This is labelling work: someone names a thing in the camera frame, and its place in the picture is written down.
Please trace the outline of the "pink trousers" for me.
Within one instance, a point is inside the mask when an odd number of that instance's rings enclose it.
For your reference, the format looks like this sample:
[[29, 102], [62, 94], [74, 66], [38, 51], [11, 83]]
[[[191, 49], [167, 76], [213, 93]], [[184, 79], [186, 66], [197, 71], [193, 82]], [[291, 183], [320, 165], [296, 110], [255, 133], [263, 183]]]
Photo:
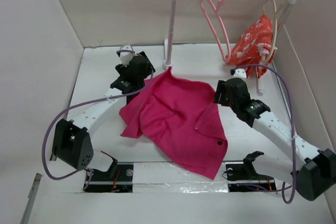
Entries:
[[150, 139], [183, 169], [214, 179], [228, 140], [206, 82], [177, 78], [168, 69], [119, 112], [123, 137]]

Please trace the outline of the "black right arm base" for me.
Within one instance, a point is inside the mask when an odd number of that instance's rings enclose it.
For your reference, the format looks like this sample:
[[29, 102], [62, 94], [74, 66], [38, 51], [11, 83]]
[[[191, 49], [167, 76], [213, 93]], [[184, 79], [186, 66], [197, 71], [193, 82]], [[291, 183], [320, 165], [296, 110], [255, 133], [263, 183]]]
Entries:
[[253, 161], [263, 152], [255, 151], [248, 154], [242, 161], [230, 161], [225, 163], [222, 177], [228, 181], [228, 190], [234, 192], [256, 192], [276, 190], [275, 180], [272, 177], [257, 174]]

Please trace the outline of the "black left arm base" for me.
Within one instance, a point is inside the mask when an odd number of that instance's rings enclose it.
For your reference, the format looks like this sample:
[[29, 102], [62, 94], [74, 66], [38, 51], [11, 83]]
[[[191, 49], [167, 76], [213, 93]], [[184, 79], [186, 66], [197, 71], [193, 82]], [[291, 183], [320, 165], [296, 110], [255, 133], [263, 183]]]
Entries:
[[86, 193], [132, 193], [134, 163], [119, 163], [117, 159], [99, 151], [95, 153], [94, 161], [107, 166], [107, 161], [111, 166], [107, 171], [98, 169], [86, 169], [86, 177], [83, 191]]

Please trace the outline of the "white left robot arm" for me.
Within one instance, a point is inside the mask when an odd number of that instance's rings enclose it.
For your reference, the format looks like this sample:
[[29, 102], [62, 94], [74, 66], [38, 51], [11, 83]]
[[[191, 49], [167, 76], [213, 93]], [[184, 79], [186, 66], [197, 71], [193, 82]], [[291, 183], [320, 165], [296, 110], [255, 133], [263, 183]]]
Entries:
[[118, 78], [110, 84], [101, 99], [87, 102], [88, 108], [73, 119], [61, 119], [55, 127], [52, 154], [75, 170], [94, 169], [105, 180], [117, 175], [117, 161], [102, 151], [93, 149], [93, 135], [115, 110], [134, 99], [152, 79], [155, 69], [144, 51], [117, 51], [120, 64], [115, 69]]

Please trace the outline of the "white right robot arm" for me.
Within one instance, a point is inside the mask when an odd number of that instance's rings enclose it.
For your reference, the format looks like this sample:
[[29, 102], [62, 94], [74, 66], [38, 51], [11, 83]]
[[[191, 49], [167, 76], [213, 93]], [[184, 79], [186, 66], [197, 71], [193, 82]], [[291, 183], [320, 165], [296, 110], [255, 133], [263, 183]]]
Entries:
[[308, 201], [314, 201], [335, 185], [335, 152], [320, 150], [285, 126], [260, 100], [251, 99], [247, 84], [241, 78], [219, 80], [214, 102], [227, 106], [255, 131], [275, 144], [288, 158], [283, 161], [261, 151], [244, 159], [243, 173], [254, 179], [267, 175], [292, 185]]

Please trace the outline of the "beige wooden hanger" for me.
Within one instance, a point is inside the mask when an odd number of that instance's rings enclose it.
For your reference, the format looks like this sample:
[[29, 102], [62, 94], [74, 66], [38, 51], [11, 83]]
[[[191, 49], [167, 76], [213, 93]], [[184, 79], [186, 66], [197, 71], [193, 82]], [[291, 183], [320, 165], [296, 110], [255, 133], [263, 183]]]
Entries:
[[265, 14], [265, 7], [266, 4], [270, 2], [271, 6], [273, 7], [273, 21], [272, 21], [272, 40], [271, 40], [271, 47], [270, 47], [270, 51], [269, 54], [263, 54], [261, 57], [261, 63], [262, 64], [267, 64], [270, 60], [270, 58], [273, 56], [274, 53], [274, 49], [275, 49], [275, 44], [276, 44], [276, 39], [277, 39], [277, 29], [278, 29], [278, 13], [280, 10], [285, 10], [285, 8], [289, 5], [290, 0], [286, 0], [285, 2], [283, 2], [282, 4], [280, 4], [280, 9], [277, 9], [277, 4], [275, 2], [275, 0], [266, 0], [264, 2], [264, 5], [262, 7], [262, 11], [263, 14]]

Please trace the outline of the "orange floral garment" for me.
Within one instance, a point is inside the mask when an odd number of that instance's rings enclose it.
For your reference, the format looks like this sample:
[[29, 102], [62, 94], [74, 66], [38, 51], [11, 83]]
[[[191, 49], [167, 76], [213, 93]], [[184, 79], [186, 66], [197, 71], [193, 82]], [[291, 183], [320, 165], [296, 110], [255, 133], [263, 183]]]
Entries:
[[261, 64], [268, 59], [265, 65], [270, 65], [275, 57], [277, 47], [272, 46], [273, 25], [271, 19], [263, 14], [238, 39], [231, 50], [228, 65], [243, 67], [246, 75], [257, 78], [263, 76], [267, 69], [262, 67], [247, 67], [250, 64]]

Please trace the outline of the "metal rail left edge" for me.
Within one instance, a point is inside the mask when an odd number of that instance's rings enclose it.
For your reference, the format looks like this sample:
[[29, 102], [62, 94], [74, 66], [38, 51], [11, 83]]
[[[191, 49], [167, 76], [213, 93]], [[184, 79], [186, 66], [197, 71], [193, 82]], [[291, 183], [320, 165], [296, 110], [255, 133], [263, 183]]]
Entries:
[[42, 178], [42, 174], [36, 173], [33, 184], [32, 184], [32, 187], [31, 187], [30, 192], [28, 194], [28, 202], [26, 204], [26, 208], [25, 208], [25, 211], [23, 213], [20, 224], [28, 224], [28, 222], [29, 222], [29, 218], [30, 218], [30, 215], [31, 215], [31, 211], [32, 211], [34, 202], [35, 202], [35, 198], [36, 198], [36, 195], [37, 195], [37, 192], [38, 192], [38, 188], [39, 188], [39, 185], [40, 185], [41, 178]]

